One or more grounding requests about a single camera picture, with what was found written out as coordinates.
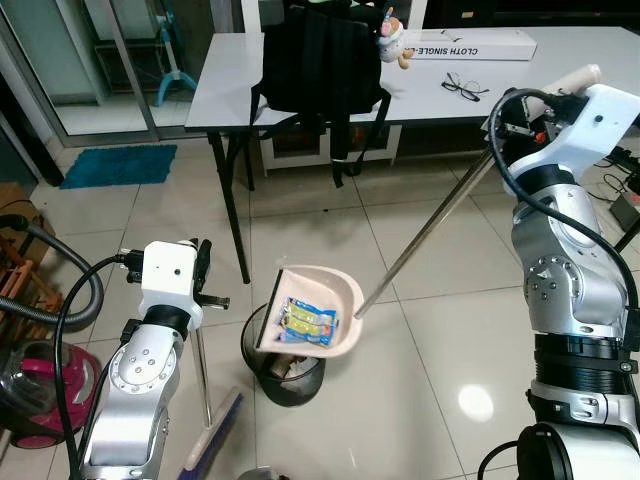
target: table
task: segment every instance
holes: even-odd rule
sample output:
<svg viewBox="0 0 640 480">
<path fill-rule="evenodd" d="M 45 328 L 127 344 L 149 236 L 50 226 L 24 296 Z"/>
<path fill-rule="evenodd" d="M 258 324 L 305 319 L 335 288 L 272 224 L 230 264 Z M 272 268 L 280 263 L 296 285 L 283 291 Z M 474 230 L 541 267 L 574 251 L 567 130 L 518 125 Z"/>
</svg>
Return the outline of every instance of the table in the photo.
<svg viewBox="0 0 640 480">
<path fill-rule="evenodd" d="M 385 123 L 416 126 L 447 120 L 485 118 L 505 90 L 511 87 L 542 88 L 588 63 L 596 63 L 603 83 L 640 94 L 640 37 L 619 27 L 523 28 L 538 42 L 531 61 L 415 60 L 409 70 L 395 63 L 382 65 L 380 83 L 392 95 Z M 245 145 L 244 157 L 253 181 L 244 140 L 249 130 L 250 88 L 262 77 L 260 33 L 215 34 L 191 103 L 185 129 L 205 132 L 211 144 L 231 224 L 240 270 L 250 282 L 231 183 L 234 160 Z M 444 90 L 447 72 L 474 80 L 490 92 L 480 102 L 470 102 Z M 265 105 L 261 99 L 254 129 L 262 130 L 290 116 Z M 376 109 L 351 116 L 352 124 L 373 122 Z M 225 155 L 220 134 L 230 135 Z"/>
</svg>

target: trash can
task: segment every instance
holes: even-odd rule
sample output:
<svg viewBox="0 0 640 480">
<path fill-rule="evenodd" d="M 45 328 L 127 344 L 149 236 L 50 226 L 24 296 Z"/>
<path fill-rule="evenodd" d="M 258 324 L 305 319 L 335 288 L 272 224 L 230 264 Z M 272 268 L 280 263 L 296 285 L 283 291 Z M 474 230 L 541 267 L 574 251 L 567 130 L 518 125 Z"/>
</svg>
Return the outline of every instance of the trash can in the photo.
<svg viewBox="0 0 640 480">
<path fill-rule="evenodd" d="M 322 386 L 325 359 L 315 359 L 317 363 L 301 375 L 281 378 L 271 372 L 271 367 L 281 354 L 259 352 L 255 349 L 256 341 L 264 315 L 266 304 L 253 312 L 242 329 L 240 348 L 247 366 L 253 371 L 264 393 L 273 402 L 283 407 L 303 405 L 315 397 Z"/>
</svg>

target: blue rug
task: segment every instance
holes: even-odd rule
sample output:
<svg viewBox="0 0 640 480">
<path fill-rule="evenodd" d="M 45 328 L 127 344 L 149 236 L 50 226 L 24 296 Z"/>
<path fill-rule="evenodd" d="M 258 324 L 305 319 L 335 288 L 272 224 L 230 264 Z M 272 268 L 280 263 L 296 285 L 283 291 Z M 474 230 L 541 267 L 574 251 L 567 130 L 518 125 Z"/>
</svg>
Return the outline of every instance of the blue rug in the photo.
<svg viewBox="0 0 640 480">
<path fill-rule="evenodd" d="M 176 145 L 87 149 L 78 156 L 60 188 L 163 183 L 177 149 Z"/>
</svg>

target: stuffed toy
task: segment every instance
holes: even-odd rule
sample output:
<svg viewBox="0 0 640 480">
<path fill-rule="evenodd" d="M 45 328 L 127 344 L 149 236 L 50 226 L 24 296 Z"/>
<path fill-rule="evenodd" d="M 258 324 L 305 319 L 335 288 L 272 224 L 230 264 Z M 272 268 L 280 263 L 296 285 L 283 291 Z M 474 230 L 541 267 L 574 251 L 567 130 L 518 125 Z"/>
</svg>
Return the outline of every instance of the stuffed toy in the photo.
<svg viewBox="0 0 640 480">
<path fill-rule="evenodd" d="M 380 60 L 391 63 L 398 60 L 398 65 L 403 70 L 409 68 L 409 58 L 413 56 L 413 50 L 404 48 L 404 27 L 400 20 L 392 17 L 393 7 L 390 7 L 384 16 L 378 37 L 380 48 Z"/>
</svg>

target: vacuum hose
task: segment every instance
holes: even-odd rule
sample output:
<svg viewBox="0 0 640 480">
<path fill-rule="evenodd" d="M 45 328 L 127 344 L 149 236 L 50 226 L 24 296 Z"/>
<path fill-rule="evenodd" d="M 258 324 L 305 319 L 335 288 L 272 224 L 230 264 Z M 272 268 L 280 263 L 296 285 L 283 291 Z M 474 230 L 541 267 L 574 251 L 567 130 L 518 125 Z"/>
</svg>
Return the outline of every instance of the vacuum hose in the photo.
<svg viewBox="0 0 640 480">
<path fill-rule="evenodd" d="M 91 268 L 91 266 L 71 248 L 39 226 L 29 223 L 29 221 L 21 215 L 0 216 L 0 228 L 2 227 L 10 227 L 16 231 L 25 231 L 30 233 L 64 255 L 67 259 L 73 262 L 82 271 L 82 273 L 86 273 Z M 88 325 L 98 316 L 104 300 L 104 289 L 102 287 L 100 276 L 97 273 L 92 275 L 89 279 L 89 286 L 91 287 L 91 298 L 89 300 L 89 304 L 80 312 L 72 313 L 67 317 L 66 324 L 68 326 Z M 55 313 L 49 313 L 44 310 L 28 307 L 16 302 L 15 300 L 1 296 L 0 310 L 14 313 L 47 325 L 55 326 L 58 322 L 58 315 Z"/>
</svg>

